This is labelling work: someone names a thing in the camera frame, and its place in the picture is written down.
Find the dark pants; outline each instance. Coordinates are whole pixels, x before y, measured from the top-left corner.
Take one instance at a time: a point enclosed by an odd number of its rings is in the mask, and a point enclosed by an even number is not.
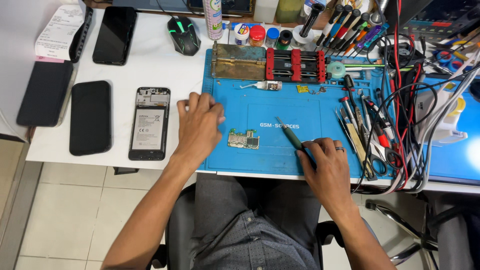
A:
[[[308,249],[318,264],[315,228],[320,208],[306,181],[199,173],[192,238],[210,243],[238,214],[252,209]]]

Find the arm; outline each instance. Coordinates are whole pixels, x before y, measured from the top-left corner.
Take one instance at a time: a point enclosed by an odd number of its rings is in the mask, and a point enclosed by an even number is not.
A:
[[[209,94],[190,93],[190,100],[179,101],[177,106],[179,145],[113,242],[101,269],[145,269],[183,185],[222,138],[217,126],[225,120],[223,107]]]
[[[359,208],[353,201],[347,151],[335,150],[342,143],[321,138],[303,145],[317,161],[317,170],[314,171],[307,155],[297,151],[305,180],[340,229],[352,269],[396,269],[361,219]]]

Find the hand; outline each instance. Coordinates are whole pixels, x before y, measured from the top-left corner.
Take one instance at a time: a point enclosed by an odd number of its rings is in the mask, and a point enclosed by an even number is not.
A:
[[[215,103],[210,94],[191,92],[190,99],[180,100],[177,107],[180,116],[179,145],[174,154],[181,156],[189,169],[196,170],[222,139],[218,125],[225,121],[223,106]]]
[[[331,138],[320,138],[302,144],[310,150],[317,161],[315,171],[307,154],[297,150],[305,180],[333,221],[341,222],[348,219],[351,211],[358,211],[358,207],[350,194],[347,150],[335,150],[335,147],[341,147],[342,143]]]

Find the gray dotted shirt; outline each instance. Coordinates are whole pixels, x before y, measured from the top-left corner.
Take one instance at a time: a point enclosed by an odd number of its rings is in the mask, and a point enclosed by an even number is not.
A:
[[[194,270],[316,270],[311,253],[251,210],[238,215],[205,249]]]

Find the red jar lid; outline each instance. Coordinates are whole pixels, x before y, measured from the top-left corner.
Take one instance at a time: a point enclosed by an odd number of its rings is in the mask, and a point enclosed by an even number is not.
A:
[[[256,41],[265,38],[265,28],[260,25],[254,25],[250,28],[250,38]]]

